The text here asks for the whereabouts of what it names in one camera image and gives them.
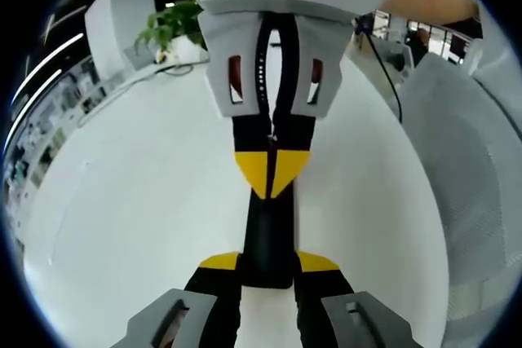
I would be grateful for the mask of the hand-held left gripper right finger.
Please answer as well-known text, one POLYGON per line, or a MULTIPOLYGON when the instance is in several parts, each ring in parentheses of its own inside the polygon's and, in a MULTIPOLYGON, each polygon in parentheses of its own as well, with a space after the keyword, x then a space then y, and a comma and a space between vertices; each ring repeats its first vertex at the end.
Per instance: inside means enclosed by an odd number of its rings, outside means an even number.
POLYGON ((409 322, 368 292, 355 292, 328 258, 295 254, 297 327, 304 347, 419 347, 409 322))

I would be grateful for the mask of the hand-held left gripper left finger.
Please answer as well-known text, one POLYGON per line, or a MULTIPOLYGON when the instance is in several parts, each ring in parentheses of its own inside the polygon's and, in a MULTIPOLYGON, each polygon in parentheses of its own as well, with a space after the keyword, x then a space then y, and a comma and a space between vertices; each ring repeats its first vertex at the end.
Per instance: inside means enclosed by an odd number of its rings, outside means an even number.
POLYGON ((116 347, 233 347, 240 327, 238 252, 199 264, 183 289, 170 289, 132 316, 116 347))

